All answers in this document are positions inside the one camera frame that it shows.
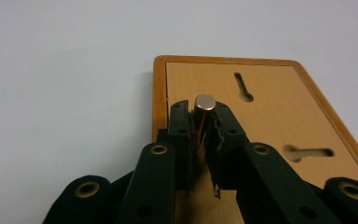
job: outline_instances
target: silver cylinder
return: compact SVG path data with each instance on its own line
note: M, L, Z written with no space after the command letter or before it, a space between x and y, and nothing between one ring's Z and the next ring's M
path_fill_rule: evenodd
M194 128L198 133L198 143L202 141L206 131L206 125L208 124L208 119L215 106L216 101L211 95L201 94L196 98L193 110L193 121Z

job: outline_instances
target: wooden board edge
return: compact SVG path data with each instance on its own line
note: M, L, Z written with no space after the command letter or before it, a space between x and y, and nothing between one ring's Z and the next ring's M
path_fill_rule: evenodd
M336 130L343 144L351 153L353 159L358 164L358 144L348 131L344 123L339 118L333 107L327 102L322 92L316 86L307 73L305 68L296 61L276 60L276 59L249 59L249 58L227 58L227 57L203 57L203 56L177 56L160 55L155 58L153 72L153 124L152 138L157 139L158 129L168 127L168 107L167 107L167 78L166 63L226 63L226 64L249 64L249 65L276 65L293 66L300 74L300 78L307 86L312 97L318 106L327 116L333 128Z

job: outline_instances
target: board surface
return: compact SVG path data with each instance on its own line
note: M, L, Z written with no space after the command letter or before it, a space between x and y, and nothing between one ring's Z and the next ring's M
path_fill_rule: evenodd
M231 108L252 142L275 147L306 181L322 188L331 177L358 180L358 145L297 62L159 56L153 91L154 140L157 130L167 127L172 104L188 100L193 108L196 97L206 93ZM299 154L286 150L294 147ZM177 193L176 223L243 223L235 191L223 191L220 201L213 196L202 153L195 192Z

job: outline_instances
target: white wall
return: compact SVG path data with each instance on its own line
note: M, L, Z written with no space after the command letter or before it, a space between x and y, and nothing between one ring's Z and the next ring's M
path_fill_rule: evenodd
M0 223L134 168L160 54L296 60L358 141L358 1L0 1Z

